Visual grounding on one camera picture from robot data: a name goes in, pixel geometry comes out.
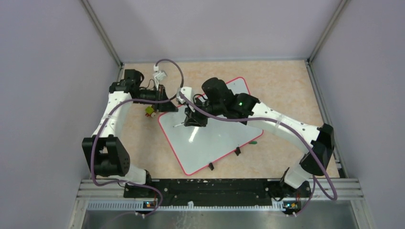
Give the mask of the pink framed whiteboard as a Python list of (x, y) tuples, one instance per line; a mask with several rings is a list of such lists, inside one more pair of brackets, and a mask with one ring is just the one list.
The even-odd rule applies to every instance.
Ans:
[(185, 108), (182, 105), (178, 107), (178, 112), (161, 114), (158, 122), (183, 173), (188, 176), (208, 167), (209, 163), (234, 153), (237, 147), (247, 145), (264, 132), (241, 123), (212, 118), (208, 119), (206, 127), (173, 128), (185, 120)]

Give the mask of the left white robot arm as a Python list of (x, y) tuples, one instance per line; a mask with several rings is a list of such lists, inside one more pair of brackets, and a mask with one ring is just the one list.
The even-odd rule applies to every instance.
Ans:
[(178, 108), (167, 96), (160, 84), (167, 74), (155, 69), (154, 87), (148, 89), (141, 84), (144, 75), (135, 69), (126, 69), (124, 78), (113, 82), (109, 87), (108, 102), (104, 114), (91, 137), (82, 141), (82, 149), (92, 178), (110, 177), (135, 183), (135, 191), (141, 197), (153, 192), (153, 184), (148, 181), (147, 170), (131, 164), (130, 156), (119, 137), (133, 103), (147, 104), (152, 112), (177, 112)]

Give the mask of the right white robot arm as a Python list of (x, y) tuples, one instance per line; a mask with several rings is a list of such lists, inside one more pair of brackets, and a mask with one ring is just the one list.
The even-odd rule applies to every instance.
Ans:
[(195, 98), (192, 88), (178, 89), (179, 104), (186, 105), (185, 126), (205, 127), (208, 118), (238, 122), (272, 133), (295, 145), (303, 157), (288, 168), (280, 182), (280, 191), (294, 196), (302, 183), (313, 176), (327, 176), (335, 141), (334, 129), (329, 124), (320, 127), (305, 124), (270, 108), (247, 93), (234, 93), (216, 77), (202, 85), (204, 99)]

